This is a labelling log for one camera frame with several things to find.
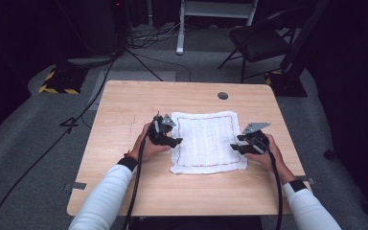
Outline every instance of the wooden table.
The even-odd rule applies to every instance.
[[[229,98],[221,100],[219,92]],[[248,123],[270,122],[265,133],[274,136],[284,160],[295,175],[305,175],[272,90],[260,84],[119,81],[110,80],[77,175],[85,190],[74,190],[68,214],[74,216],[88,194],[112,165],[130,150],[145,123],[157,111],[238,113],[240,129]],[[162,152],[144,163],[132,215],[223,216],[276,215],[278,196],[274,176],[248,162],[246,170],[214,174],[173,174],[171,153]],[[127,213],[134,179],[126,192],[121,216]],[[286,199],[285,213],[289,213]]]

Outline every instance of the gray floor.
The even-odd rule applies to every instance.
[[[175,54],[176,36],[146,49],[131,50],[153,71],[175,72],[177,81],[238,83],[241,62],[233,60],[221,70],[217,66],[233,49],[228,32],[193,30],[186,34],[184,55]],[[276,65],[279,59],[248,65],[249,73]],[[0,126],[0,200],[11,185],[39,158],[65,130],[58,126],[77,117],[87,105],[104,67],[89,71],[80,95],[37,93],[51,66],[31,81],[32,96]],[[112,71],[147,71],[130,54],[124,53]],[[301,80],[307,98],[277,98],[288,130],[309,177],[314,194],[343,229],[368,229],[368,215],[361,210],[363,197],[353,179],[336,159],[328,161],[323,152],[332,147],[328,123],[316,94],[315,82],[306,71]],[[263,83],[261,77],[247,83]],[[96,111],[88,110],[84,121],[92,125]],[[77,175],[90,128],[82,121],[23,178],[0,210],[0,229],[66,229],[72,217],[66,213],[69,192],[63,190]],[[264,229],[274,229],[276,216],[263,217]],[[120,226],[118,218],[114,228]],[[283,229],[296,229],[292,216],[284,216]]]

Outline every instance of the white cloth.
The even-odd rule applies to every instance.
[[[247,168],[247,159],[230,144],[236,144],[238,114],[222,111],[211,114],[174,112],[173,138],[183,138],[172,149],[173,173],[218,173]]]

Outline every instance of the wrist strap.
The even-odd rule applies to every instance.
[[[300,190],[307,189],[307,186],[301,179],[290,181],[289,185],[291,186],[292,190],[294,190],[295,193],[297,193]]]
[[[125,157],[119,160],[118,165],[124,165],[133,172],[134,168],[137,166],[137,161],[133,157]]]

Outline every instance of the person's right hand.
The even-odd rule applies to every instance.
[[[276,168],[280,175],[280,179],[282,181],[282,184],[287,184],[289,181],[295,180],[294,174],[289,170],[289,168],[286,166],[282,153],[280,152],[279,147],[276,145],[274,138],[270,134],[265,134],[265,136],[268,139],[270,148],[270,151],[273,153],[274,158],[276,159]],[[273,173],[273,167],[271,165],[271,159],[268,155],[268,152],[265,152],[264,154],[252,154],[252,153],[245,153],[244,157],[258,162],[262,165],[263,168],[267,169],[268,171]]]

